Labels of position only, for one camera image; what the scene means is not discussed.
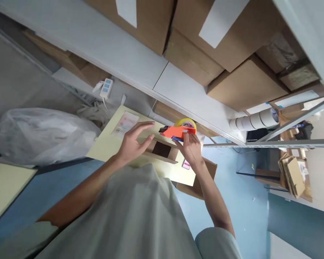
roll of white tape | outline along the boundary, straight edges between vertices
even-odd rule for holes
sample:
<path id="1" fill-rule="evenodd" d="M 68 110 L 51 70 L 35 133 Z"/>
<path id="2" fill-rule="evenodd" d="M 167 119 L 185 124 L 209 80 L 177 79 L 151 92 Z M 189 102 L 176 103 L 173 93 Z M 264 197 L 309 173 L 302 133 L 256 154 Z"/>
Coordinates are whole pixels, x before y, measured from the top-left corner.
<path id="1" fill-rule="evenodd" d="M 232 119 L 232 120 L 229 121 L 229 127 L 234 132 L 238 132 L 239 131 L 239 129 L 237 127 L 237 120 L 236 119 Z"/>
<path id="2" fill-rule="evenodd" d="M 260 119 L 266 127 L 275 126 L 278 124 L 278 114 L 277 112 L 270 108 L 259 113 Z"/>
<path id="3" fill-rule="evenodd" d="M 249 118 L 251 120 L 253 128 L 255 128 L 256 130 L 260 128 L 265 128 L 265 125 L 260 120 L 259 113 L 252 114 Z"/>
<path id="4" fill-rule="evenodd" d="M 243 118 L 244 117 L 237 118 L 237 127 L 238 127 L 239 131 L 244 131 L 245 130 L 244 126 L 242 125 Z"/>
<path id="5" fill-rule="evenodd" d="M 256 130 L 256 129 L 252 126 L 249 116 L 242 117 L 242 121 L 241 121 L 241 122 L 242 122 L 242 126 L 244 127 L 244 129 L 245 129 L 246 131 Z"/>

light yellow table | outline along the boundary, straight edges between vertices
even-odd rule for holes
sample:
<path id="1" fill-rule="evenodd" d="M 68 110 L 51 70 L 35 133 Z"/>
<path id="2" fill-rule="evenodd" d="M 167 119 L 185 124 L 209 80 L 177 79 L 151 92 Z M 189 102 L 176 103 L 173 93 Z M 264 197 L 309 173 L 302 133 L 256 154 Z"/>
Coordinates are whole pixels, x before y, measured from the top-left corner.
<path id="1" fill-rule="evenodd" d="M 37 170 L 0 163 L 0 216 Z"/>
<path id="2" fill-rule="evenodd" d="M 138 122 L 143 121 L 152 121 L 150 118 L 145 117 L 129 108 L 126 108 L 125 106 L 120 106 L 114 116 L 111 118 L 107 126 L 104 128 L 101 135 L 98 137 L 88 154 L 87 157 L 94 158 L 101 161 L 107 161 L 111 156 L 116 154 L 119 151 L 119 148 L 122 143 L 122 138 L 113 136 L 112 132 L 114 128 L 116 127 L 117 123 L 121 119 L 122 115 L 125 111 L 128 111 L 132 114 L 136 114 L 139 116 Z M 155 127 L 152 129 L 144 130 L 140 135 L 139 139 L 141 138 L 147 138 L 151 134 L 155 134 L 155 138 L 161 139 L 170 143 L 174 142 L 166 137 L 163 137 L 159 134 L 159 129 L 164 127 L 164 125 L 155 122 Z M 193 186 L 195 173 L 190 168 L 189 170 L 183 168 L 184 163 L 184 156 L 179 151 L 177 154 L 177 157 L 175 159 L 178 161 L 177 164 L 171 164 L 167 162 L 163 162 L 159 159 L 152 158 L 149 156 L 141 155 L 136 160 L 132 161 L 130 163 L 130 166 L 133 167 L 141 167 L 143 165 L 152 163 L 154 165 L 154 168 L 158 174 L 159 177 L 166 177 L 169 178 L 172 181 L 183 183 L 186 185 Z"/>

blue floor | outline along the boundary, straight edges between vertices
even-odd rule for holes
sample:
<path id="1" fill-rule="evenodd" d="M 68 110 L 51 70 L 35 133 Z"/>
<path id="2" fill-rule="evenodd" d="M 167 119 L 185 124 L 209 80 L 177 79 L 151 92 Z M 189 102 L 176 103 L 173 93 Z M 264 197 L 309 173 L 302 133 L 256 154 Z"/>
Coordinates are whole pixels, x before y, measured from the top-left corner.
<path id="1" fill-rule="evenodd" d="M 215 140 L 225 142 L 221 137 Z M 206 138 L 205 143 L 212 142 Z M 255 172 L 257 152 L 238 154 L 231 148 L 209 147 L 203 149 L 203 157 L 218 164 L 215 183 L 229 210 L 243 258 L 269 258 L 267 191 L 253 177 L 236 174 L 237 171 Z M 36 221 L 102 164 L 93 160 L 36 176 L 0 219 L 0 241 Z M 177 189 L 175 192 L 194 237 L 204 228 L 213 226 L 204 201 Z"/>

forearm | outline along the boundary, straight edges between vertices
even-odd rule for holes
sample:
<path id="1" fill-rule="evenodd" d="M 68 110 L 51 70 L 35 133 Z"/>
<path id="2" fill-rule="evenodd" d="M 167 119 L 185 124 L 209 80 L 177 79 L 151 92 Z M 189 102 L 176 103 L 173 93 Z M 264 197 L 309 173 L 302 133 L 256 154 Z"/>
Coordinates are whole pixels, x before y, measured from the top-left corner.
<path id="1" fill-rule="evenodd" d="M 123 166 L 116 155 L 112 156 L 38 221 L 50 221 L 52 225 L 58 227 L 69 224 L 90 207 L 111 175 Z"/>
<path id="2" fill-rule="evenodd" d="M 206 208 L 210 214 L 215 227 L 220 227 L 234 234 L 233 225 L 226 204 L 219 189 L 211 178 L 204 161 L 194 166 L 194 171 L 201 184 Z"/>

yellow tape roll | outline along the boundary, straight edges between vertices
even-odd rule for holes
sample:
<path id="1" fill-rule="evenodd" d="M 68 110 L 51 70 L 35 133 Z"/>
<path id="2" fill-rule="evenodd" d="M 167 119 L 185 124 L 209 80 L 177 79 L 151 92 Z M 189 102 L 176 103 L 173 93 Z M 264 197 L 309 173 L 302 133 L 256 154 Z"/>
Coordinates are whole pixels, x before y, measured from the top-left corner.
<path id="1" fill-rule="evenodd" d="M 175 127 L 183 126 L 183 127 L 188 127 L 188 128 L 194 128 L 195 131 L 197 132 L 197 126 L 196 126 L 195 122 L 190 118 L 185 118 L 185 119 L 178 120 L 174 124 L 174 126 Z"/>

